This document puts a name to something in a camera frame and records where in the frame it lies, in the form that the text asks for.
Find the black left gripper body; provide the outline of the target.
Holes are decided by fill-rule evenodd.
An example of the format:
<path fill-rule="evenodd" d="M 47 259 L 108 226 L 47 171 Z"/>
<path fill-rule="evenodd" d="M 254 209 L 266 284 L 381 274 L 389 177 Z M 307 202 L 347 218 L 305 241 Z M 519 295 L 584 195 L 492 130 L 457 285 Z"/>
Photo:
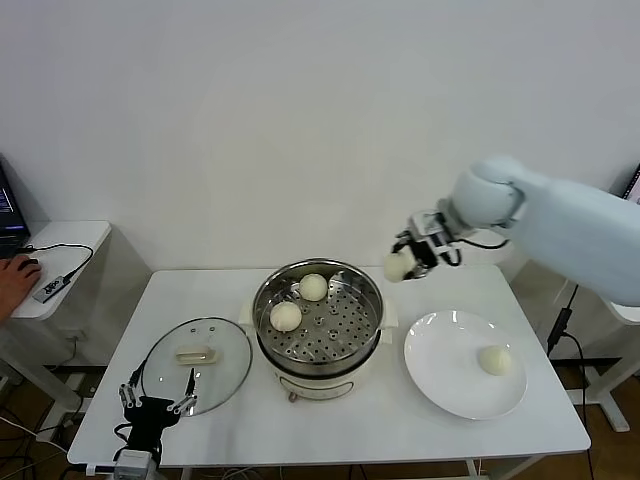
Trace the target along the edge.
<path fill-rule="evenodd" d="M 131 424 L 127 439 L 130 450 L 159 450 L 165 429 L 178 423 L 173 401 L 142 396 L 131 406 L 124 408 L 124 418 Z"/>

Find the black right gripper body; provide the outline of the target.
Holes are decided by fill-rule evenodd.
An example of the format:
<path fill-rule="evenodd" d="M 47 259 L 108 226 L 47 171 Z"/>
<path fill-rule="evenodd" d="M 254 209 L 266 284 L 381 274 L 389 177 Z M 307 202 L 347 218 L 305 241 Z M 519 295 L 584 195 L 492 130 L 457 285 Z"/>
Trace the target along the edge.
<path fill-rule="evenodd" d="M 440 265 L 450 265 L 449 252 L 437 252 L 428 240 L 415 240 L 413 238 L 411 248 L 406 247 L 399 253 L 405 257 L 405 273 L 416 263 L 429 266 L 431 271 Z"/>

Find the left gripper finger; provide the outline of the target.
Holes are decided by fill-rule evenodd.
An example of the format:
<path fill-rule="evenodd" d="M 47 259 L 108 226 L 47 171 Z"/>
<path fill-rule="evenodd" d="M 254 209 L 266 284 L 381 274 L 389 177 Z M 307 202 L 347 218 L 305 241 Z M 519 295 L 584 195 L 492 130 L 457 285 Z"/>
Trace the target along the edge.
<path fill-rule="evenodd" d="M 173 402 L 167 410 L 172 413 L 188 413 L 197 403 L 197 395 L 195 394 L 196 373 L 192 368 L 189 373 L 188 381 L 185 388 L 183 398 Z"/>
<path fill-rule="evenodd" d="M 131 373 L 129 379 L 119 387 L 118 394 L 124 408 L 134 408 L 141 405 L 139 398 L 139 385 L 144 367 L 145 361 L 142 361 L 142 363 Z"/>

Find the person's bare hand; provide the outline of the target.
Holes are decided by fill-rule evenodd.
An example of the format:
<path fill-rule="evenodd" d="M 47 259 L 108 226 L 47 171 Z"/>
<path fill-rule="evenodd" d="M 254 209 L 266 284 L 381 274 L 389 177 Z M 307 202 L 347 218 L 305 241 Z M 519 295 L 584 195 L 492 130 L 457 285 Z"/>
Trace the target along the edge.
<path fill-rule="evenodd" d="M 36 259 L 26 255 L 2 259 L 0 268 L 0 315 L 5 323 L 23 303 L 41 276 Z"/>

